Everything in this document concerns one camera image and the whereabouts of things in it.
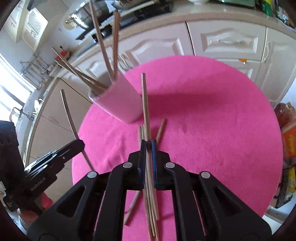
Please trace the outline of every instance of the white bowl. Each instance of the white bowl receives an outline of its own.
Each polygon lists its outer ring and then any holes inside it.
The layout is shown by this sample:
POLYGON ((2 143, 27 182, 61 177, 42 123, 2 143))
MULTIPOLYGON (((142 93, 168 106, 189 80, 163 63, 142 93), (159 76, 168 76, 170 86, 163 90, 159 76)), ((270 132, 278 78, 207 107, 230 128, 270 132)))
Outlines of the white bowl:
POLYGON ((188 0, 189 2, 193 2, 194 4, 203 4, 208 2, 209 0, 188 0))

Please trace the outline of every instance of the orange box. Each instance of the orange box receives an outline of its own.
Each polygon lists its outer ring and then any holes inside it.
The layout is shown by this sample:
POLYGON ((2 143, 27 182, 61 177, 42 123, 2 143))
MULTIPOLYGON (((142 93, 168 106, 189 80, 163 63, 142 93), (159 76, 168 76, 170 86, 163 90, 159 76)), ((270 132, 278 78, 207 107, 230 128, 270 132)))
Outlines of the orange box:
POLYGON ((283 126, 281 132, 288 157, 296 157, 296 118, 283 126))

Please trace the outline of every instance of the human hand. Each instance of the human hand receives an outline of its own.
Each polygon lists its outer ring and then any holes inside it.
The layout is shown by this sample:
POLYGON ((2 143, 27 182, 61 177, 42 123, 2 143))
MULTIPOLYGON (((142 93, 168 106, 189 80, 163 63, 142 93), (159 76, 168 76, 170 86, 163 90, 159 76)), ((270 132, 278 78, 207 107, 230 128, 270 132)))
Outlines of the human hand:
MULTIPOLYGON (((40 195, 40 198, 41 198, 41 205, 44 208, 44 210, 47 210, 52 206, 53 201, 45 193, 42 193, 40 195)), ((32 222, 34 222, 38 218, 38 215, 33 211, 18 209, 17 212, 27 226, 29 226, 32 222)))

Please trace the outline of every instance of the kitchen countertop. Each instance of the kitchen countertop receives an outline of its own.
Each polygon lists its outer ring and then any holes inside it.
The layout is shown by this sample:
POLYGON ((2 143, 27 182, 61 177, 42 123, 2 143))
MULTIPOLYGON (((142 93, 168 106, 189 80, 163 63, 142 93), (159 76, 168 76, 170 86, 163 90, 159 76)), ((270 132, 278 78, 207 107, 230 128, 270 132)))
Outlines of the kitchen countertop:
MULTIPOLYGON (((296 39, 296 32, 288 28, 277 18, 270 17, 259 10, 229 6, 220 3, 196 5, 189 1, 176 1, 171 13, 149 18, 121 30, 119 33, 119 40, 123 40, 141 32, 145 32, 158 27, 185 21, 197 20, 233 20, 254 23, 273 28, 296 39)), ((105 47, 109 47, 112 42, 113 37, 107 37, 104 40, 105 47)), ((77 65, 99 51, 101 51, 101 47, 97 44, 88 49, 79 57, 76 57, 74 54, 70 58, 69 62, 72 63, 72 65, 77 65)), ((58 77, 63 76, 66 72, 66 70, 60 71, 58 73, 58 77)))

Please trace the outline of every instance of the pink cup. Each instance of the pink cup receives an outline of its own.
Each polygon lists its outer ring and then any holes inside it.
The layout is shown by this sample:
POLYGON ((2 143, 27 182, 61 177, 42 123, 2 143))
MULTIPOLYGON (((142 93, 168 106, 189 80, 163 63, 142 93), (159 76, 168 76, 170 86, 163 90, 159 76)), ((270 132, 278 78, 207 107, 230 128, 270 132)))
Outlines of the pink cup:
POLYGON ((132 123, 143 114, 142 97, 121 72, 117 80, 100 96, 91 90, 89 98, 121 122, 132 123))

